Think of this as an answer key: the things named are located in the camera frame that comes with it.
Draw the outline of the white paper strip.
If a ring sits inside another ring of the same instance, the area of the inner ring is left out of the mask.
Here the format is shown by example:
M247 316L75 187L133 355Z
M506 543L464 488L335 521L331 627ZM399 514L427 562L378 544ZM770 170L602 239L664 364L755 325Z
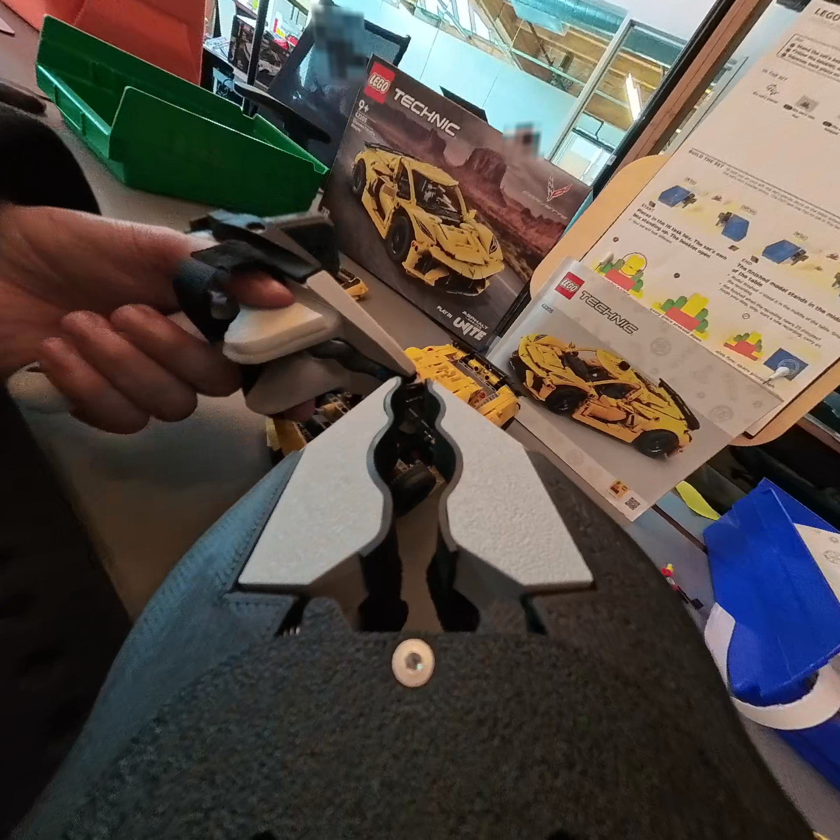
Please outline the white paper strip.
M730 690L728 654L736 623L718 603L710 609L703 631L707 648L725 687ZM745 718L766 728L798 731L815 728L834 718L839 711L839 676L832 665L817 671L811 690L791 703L754 706L730 693L733 706Z

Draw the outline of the yellow plastic strip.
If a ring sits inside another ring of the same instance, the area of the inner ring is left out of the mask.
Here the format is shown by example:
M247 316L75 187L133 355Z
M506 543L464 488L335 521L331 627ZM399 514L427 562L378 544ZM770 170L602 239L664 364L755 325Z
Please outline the yellow plastic strip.
M675 492L694 514L707 520L717 521L721 518L711 504L701 495L697 488L682 480L675 486Z

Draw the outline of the printed paper sheets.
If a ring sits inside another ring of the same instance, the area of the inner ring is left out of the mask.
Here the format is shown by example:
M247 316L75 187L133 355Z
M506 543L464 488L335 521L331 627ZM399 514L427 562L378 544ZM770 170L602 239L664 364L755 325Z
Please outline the printed paper sheets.
M839 534L813 526L794 525L804 545L828 580L839 575Z

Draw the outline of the black mesh office chair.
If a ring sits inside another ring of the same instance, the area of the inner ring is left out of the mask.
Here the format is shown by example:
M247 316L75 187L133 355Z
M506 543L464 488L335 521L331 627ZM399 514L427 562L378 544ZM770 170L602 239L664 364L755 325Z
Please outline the black mesh office chair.
M353 10L316 6L311 19L267 91L235 84L258 115L331 168L372 58L397 67L410 44Z

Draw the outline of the green plastic bin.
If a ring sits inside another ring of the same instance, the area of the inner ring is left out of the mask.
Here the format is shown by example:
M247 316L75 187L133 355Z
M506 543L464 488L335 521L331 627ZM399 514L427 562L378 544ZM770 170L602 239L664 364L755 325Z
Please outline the green plastic bin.
M56 17L39 88L124 185L257 216L304 212L329 168L271 122Z

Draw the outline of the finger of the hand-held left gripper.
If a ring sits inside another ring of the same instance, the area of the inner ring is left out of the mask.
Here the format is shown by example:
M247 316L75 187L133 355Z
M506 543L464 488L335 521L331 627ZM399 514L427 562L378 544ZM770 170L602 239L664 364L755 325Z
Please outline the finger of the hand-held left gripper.
M319 358L293 354L269 362L245 394L254 413L284 413L328 393L367 396L391 379L391 372L366 359Z
M336 361L354 374L369 375L378 381L393 376L412 381L415 363L398 342L341 288L325 270L311 275L306 289L338 316L338 326L330 336L308 348L309 353L322 361Z

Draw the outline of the person's left hand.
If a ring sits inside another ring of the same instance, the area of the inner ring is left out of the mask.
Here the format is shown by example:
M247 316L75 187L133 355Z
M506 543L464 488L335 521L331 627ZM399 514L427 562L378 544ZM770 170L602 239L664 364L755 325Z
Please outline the person's left hand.
M239 389L235 365L169 319L182 262L208 246L168 227L2 205L2 381L37 364L85 424L134 434Z

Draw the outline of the printed task instruction sheet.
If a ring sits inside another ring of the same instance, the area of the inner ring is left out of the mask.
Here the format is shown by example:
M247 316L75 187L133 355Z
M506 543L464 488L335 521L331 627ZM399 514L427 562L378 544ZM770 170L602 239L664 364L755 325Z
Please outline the printed task instruction sheet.
M838 2L810 2L584 263L789 402L838 361L838 115Z

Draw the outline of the wooden display board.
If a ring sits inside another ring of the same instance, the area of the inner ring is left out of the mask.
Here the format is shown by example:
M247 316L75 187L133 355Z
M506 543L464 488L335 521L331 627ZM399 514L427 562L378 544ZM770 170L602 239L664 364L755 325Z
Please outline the wooden display board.
M765 51L761 57L768 52L770 48L771 47L769 47L769 49ZM726 95L729 94L734 87L731 87L729 92L723 96L722 102ZM649 159L637 161L633 164L629 164L617 173L616 177L612 180L612 183L607 186L594 200L593 204L584 213L580 221L573 227L570 235L570 243L563 245L565 258L572 259L593 272L600 274L585 264L587 254L593 245L600 240L604 233L622 215L628 205L631 205L646 184L651 181L651 179L662 168L663 164L667 162L672 153L673 152L662 157L651 157ZM558 257L553 257L553 267L556 269L559 268L561 262L562 260ZM766 415L763 420L760 420L749 427L744 434L750 437L756 435L769 436L774 434L776 429L782 429L783 423L787 423L788 425L793 424L800 415L807 413L813 406L818 404L825 396L834 391L837 387L838 361L820 374L814 382L808 385L799 395L795 396L789 402L786 402L781 397L781 404L772 411L771 414Z

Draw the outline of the red paper bag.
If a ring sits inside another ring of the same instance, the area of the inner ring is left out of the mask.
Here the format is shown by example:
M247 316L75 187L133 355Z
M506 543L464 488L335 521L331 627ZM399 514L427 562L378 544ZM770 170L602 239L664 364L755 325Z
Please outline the red paper bag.
M51 16L192 83L201 80L211 1L6 1L36 29Z

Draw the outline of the yellow toy brick car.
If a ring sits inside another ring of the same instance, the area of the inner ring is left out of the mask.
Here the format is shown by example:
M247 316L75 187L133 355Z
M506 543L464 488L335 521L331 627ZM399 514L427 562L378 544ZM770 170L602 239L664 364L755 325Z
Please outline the yellow toy brick car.
M511 379L464 344L409 348L421 381L434 381L452 392L495 426L506 429L519 410ZM266 420L270 462L279 464L299 451L363 400L346 391L328 392L316 401L314 414L304 422L285 418ZM434 467L434 432L424 419L423 401L413 397L396 434L397 457L387 480L397 517L415 509L444 482Z

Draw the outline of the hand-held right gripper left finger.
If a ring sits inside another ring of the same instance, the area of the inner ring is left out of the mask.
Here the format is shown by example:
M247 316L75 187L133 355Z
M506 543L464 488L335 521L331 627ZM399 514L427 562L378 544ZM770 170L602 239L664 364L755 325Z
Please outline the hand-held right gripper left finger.
M362 631L403 628L403 562L382 474L396 460L402 384L384 383L301 451L239 574L242 590L329 598Z

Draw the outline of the white car instruction manual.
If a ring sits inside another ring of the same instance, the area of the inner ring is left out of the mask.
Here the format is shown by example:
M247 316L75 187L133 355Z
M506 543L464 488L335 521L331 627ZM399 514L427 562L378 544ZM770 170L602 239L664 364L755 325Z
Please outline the white car instruction manual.
M564 259L490 352L519 423L632 522L780 404L689 332Z

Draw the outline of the blue plastic storage bin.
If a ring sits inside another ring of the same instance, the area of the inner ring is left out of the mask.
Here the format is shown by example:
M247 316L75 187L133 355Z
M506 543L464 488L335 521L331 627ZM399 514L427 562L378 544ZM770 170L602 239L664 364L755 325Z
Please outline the blue plastic storage bin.
M714 604L736 623L728 693L754 706L800 699L826 665L839 676L839 582L824 576L796 523L838 532L763 479L704 534ZM774 730L838 788L839 711L815 728Z

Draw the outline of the scattered red black brick pieces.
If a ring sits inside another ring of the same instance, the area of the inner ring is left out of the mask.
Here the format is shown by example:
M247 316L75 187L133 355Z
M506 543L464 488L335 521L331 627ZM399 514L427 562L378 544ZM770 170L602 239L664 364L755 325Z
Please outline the scattered red black brick pieces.
M700 600L689 596L686 593L686 591L679 585L675 578L674 567L671 563L660 568L660 572L666 579L666 582L668 583L670 589L677 594L677 596L683 603L690 606L693 610L697 612L699 612L703 608L704 605Z

